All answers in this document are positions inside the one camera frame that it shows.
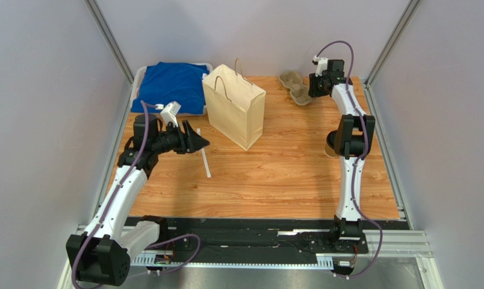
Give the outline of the pulp cardboard cup carrier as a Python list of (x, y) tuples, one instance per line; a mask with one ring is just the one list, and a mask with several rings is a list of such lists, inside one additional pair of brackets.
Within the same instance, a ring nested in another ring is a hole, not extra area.
[(309, 87), (305, 85), (303, 76), (296, 70), (288, 70), (278, 76), (282, 86), (289, 92), (293, 102), (298, 106), (306, 106), (313, 99), (308, 94)]

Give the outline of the paper coffee cup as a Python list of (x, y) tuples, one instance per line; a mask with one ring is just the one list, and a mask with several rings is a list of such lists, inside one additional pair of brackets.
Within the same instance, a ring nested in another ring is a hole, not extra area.
[(336, 158), (337, 154), (334, 149), (335, 131), (330, 132), (326, 136), (326, 144), (324, 147), (324, 152), (329, 158)]

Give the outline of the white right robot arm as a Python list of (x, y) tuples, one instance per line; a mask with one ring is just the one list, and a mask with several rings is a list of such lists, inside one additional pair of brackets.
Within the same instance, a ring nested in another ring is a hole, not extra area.
[(344, 61), (313, 57), (316, 71), (309, 75), (308, 94), (312, 98), (330, 96), (341, 119), (337, 130), (326, 137), (326, 152), (339, 158), (341, 168), (340, 199), (334, 218), (334, 242), (358, 242), (363, 237), (360, 209), (361, 179), (376, 120), (368, 116), (354, 96), (352, 83), (344, 76)]

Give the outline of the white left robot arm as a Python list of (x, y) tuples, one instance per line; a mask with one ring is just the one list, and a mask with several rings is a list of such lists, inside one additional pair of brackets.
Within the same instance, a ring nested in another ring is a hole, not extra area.
[(167, 219), (143, 216), (124, 233), (128, 214), (149, 179), (158, 157), (167, 152), (192, 154), (210, 142), (187, 120), (163, 122), (154, 114), (140, 114), (133, 123), (133, 136), (125, 144), (117, 163), (116, 176), (103, 204), (82, 234), (72, 234), (66, 251), (72, 269), (72, 284), (120, 286), (129, 275), (131, 262), (142, 251), (178, 241), (169, 237)]

